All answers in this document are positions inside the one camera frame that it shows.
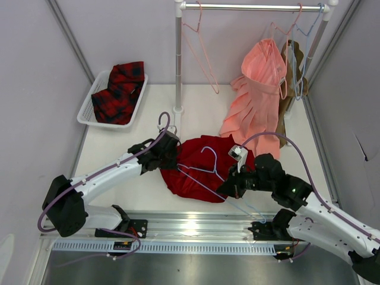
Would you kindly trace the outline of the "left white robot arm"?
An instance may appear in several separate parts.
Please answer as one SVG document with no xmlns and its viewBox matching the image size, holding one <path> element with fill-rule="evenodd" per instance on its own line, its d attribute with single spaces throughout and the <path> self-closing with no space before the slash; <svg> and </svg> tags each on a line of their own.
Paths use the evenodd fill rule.
<svg viewBox="0 0 380 285">
<path fill-rule="evenodd" d="M 43 214 L 60 237 L 67 238 L 81 229 L 95 229 L 98 238 L 121 238 L 132 233 L 132 221 L 118 205 L 93 206 L 90 203 L 128 179 L 156 169 L 174 169 L 179 138 L 161 131 L 152 138 L 130 147 L 126 153 L 104 168 L 68 179 L 56 177 L 42 205 Z"/>
</svg>

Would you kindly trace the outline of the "red skirt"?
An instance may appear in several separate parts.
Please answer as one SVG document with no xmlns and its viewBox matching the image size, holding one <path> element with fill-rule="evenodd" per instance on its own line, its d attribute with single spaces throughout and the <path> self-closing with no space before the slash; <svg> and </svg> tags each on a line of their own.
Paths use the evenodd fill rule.
<svg viewBox="0 0 380 285">
<path fill-rule="evenodd" d="M 205 146 L 212 147 L 217 153 L 217 171 L 224 180 L 229 175 L 229 169 L 236 163 L 236 160 L 229 156 L 228 152 L 236 145 L 232 136 L 216 137 L 202 135 L 199 138 L 193 138 L 185 141 L 178 147 L 179 155 L 177 156 L 177 164 L 182 163 L 187 166 L 199 167 L 211 170 L 214 163 L 214 155 L 210 150 L 201 150 Z M 196 182 L 186 177 L 183 173 L 176 169 L 160 171 L 161 176 L 167 185 L 167 188 L 175 195 L 182 198 L 189 198 L 210 203 L 223 203 L 224 201 Z M 216 175 L 210 173 L 199 172 L 196 170 L 187 170 L 182 168 L 186 173 L 193 176 L 196 180 L 209 187 L 212 191 L 223 183 Z"/>
</svg>

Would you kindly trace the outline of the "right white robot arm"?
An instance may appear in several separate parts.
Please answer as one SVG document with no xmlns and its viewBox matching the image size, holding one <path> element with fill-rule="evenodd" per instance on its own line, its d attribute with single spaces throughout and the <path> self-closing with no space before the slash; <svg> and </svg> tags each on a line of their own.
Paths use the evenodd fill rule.
<svg viewBox="0 0 380 285">
<path fill-rule="evenodd" d="M 356 220 L 314 191 L 311 184 L 286 174 L 270 154 L 258 156 L 255 166 L 233 165 L 217 193 L 242 198 L 247 190 L 270 192 L 282 208 L 269 230 L 252 226 L 255 238 L 298 239 L 322 248 L 351 265 L 365 280 L 379 284 L 379 230 Z"/>
</svg>

